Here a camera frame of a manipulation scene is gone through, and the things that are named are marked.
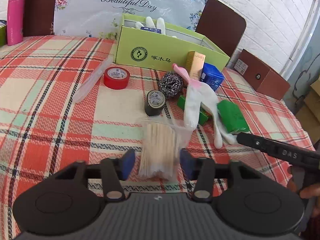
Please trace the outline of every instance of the plastic covered backdrop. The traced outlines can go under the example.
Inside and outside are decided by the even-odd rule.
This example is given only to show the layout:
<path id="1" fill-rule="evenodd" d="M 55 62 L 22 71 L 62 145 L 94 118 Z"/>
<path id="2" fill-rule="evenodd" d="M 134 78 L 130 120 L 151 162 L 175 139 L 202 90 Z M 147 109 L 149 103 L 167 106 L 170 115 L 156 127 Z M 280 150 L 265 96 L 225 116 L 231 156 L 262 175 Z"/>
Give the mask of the plastic covered backdrop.
<path id="1" fill-rule="evenodd" d="M 54 33 L 116 39 L 122 13 L 195 30 L 207 0 L 56 0 Z"/>

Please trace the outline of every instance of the circular bird logo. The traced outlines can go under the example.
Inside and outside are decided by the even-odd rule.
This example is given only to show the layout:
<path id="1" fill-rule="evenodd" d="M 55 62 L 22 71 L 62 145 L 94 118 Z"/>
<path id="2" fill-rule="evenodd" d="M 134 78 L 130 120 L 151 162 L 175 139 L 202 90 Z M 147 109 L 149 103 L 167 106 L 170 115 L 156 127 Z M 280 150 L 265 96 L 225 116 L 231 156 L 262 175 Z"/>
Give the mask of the circular bird logo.
<path id="1" fill-rule="evenodd" d="M 142 61 L 147 55 L 148 52 L 144 47 L 136 47 L 131 51 L 131 58 L 135 61 Z"/>

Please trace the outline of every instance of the human hand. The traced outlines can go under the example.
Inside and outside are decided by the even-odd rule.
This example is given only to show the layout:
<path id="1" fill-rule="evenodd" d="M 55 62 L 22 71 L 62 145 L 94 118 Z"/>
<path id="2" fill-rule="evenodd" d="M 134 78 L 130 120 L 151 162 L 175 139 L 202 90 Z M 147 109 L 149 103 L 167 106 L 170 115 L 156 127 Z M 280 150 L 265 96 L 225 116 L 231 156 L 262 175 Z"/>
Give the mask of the human hand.
<path id="1" fill-rule="evenodd" d="M 288 173 L 291 173 L 291 166 L 288 168 Z M 297 186 L 293 182 L 293 178 L 291 178 L 288 181 L 287 188 L 290 189 L 293 192 L 297 192 Z M 302 191 L 300 191 L 300 197 L 301 198 L 312 198 L 317 197 L 316 204 L 313 207 L 312 215 L 311 217 L 316 217 L 320 215 L 320 183 L 313 184 L 309 187 L 304 188 Z"/>

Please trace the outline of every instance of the red and white tablecloth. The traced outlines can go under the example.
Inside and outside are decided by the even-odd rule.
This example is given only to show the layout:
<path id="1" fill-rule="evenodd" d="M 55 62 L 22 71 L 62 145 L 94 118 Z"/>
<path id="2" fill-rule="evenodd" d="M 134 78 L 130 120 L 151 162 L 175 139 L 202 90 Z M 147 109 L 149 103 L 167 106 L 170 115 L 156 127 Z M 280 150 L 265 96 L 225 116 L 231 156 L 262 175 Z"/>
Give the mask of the red and white tablecloth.
<path id="1" fill-rule="evenodd" d="M 72 103 L 77 87 L 107 57 L 112 44 L 98 38 L 41 36 L 0 48 L 2 239 L 12 239 L 19 232 L 12 216 L 15 198 L 75 160 L 99 163 L 132 147 L 137 157 L 129 179 L 122 182 L 125 191 L 192 191 L 194 182 L 184 178 L 181 168 L 172 182 L 137 176 L 142 140 L 137 120 L 146 116 L 145 96 L 158 88 L 163 72 L 123 66 L 131 74 L 126 89 L 110 90 L 101 79 L 81 103 Z M 226 80 L 217 94 L 238 104 L 252 133 L 313 149 L 308 134 L 283 101 L 256 93 L 233 70 L 224 69 L 223 74 Z M 174 123 L 183 119 L 183 111 L 169 101 L 163 118 Z M 188 145 L 194 156 L 217 163 L 241 160 L 286 185 L 290 178 L 286 162 L 241 145 L 216 149 L 212 126 L 209 121 L 194 131 Z M 90 180 L 89 188 L 100 194 L 101 181 Z M 224 189 L 225 181 L 218 179 L 214 195 Z"/>

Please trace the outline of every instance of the checkered fabric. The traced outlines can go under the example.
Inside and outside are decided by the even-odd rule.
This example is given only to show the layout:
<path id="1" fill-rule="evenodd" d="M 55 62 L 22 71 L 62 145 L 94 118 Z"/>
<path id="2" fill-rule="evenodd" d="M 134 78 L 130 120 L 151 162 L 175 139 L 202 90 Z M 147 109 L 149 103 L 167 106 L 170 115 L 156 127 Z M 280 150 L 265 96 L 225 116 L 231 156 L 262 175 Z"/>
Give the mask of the checkered fabric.
<path id="1" fill-rule="evenodd" d="M 120 157 L 130 147 L 136 163 L 125 191 L 191 192 L 193 181 L 141 180 L 138 167 L 143 102 L 150 90 L 158 89 L 163 72 L 122 66 L 130 74 L 123 90 L 110 90 L 102 79 L 79 104 L 72 103 L 77 87 L 105 59 L 112 41 L 98 38 L 42 36 L 29 37 L 12 47 L 0 48 L 0 202 L 2 239 L 12 239 L 19 229 L 12 216 L 16 197 L 75 160 L 99 163 Z M 256 93 L 235 71 L 223 71 L 226 80 L 217 93 L 221 99 L 238 104 L 252 133 L 312 149 L 308 134 L 283 101 Z M 163 118 L 174 123 L 183 111 L 169 101 Z M 212 121 L 198 126 L 188 150 L 197 157 L 217 163 L 241 160 L 268 177 L 286 185 L 288 164 L 241 145 L 214 147 Z M 89 188 L 101 194 L 101 181 L 91 180 Z M 224 180 L 214 185 L 214 195 L 226 189 Z"/>

